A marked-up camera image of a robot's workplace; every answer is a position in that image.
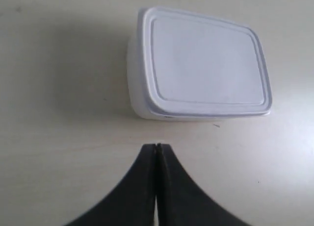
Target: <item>white table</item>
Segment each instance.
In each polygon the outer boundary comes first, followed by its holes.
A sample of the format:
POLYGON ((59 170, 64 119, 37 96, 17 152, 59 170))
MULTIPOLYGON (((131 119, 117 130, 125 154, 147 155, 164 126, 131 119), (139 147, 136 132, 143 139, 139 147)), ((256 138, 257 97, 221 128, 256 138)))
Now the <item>white table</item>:
POLYGON ((0 225, 58 226, 170 143, 194 180, 253 226, 314 225, 314 0, 0 0, 0 225), (248 24, 271 115, 214 123, 137 118, 126 46, 142 6, 248 24))

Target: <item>plastic container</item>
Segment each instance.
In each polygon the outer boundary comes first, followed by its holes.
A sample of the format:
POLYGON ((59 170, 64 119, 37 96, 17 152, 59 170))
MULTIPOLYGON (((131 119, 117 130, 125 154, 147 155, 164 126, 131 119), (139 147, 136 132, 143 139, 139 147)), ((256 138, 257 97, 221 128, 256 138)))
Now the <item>plastic container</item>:
POLYGON ((132 107, 146 119, 260 116, 272 104, 262 47, 250 28, 163 7, 139 11, 128 84, 132 107))

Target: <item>food storage box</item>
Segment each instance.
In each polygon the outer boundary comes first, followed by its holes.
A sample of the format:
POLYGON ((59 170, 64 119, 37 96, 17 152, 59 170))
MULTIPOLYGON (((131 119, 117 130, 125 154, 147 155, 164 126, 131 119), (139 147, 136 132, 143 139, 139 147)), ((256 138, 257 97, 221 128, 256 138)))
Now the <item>food storage box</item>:
POLYGON ((128 84, 132 107, 146 119, 260 116, 272 104, 253 30, 163 7, 139 11, 128 47, 128 84))

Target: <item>white plastic container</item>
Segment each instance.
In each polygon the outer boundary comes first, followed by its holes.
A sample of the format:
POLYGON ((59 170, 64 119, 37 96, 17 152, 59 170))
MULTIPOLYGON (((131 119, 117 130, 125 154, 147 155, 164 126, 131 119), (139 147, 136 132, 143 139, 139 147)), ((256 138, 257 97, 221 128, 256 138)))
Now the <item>white plastic container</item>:
POLYGON ((259 116, 272 104, 262 47, 250 28, 162 7, 139 11, 128 84, 132 107, 146 119, 259 116))

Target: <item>white lid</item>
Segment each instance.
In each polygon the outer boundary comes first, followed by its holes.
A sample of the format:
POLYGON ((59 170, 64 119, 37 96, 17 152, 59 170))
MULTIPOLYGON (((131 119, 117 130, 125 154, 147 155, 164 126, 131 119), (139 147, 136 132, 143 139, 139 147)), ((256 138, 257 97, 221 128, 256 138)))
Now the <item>white lid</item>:
POLYGON ((167 8, 142 10, 139 50, 151 110, 189 116, 268 113, 261 44, 248 27, 167 8))

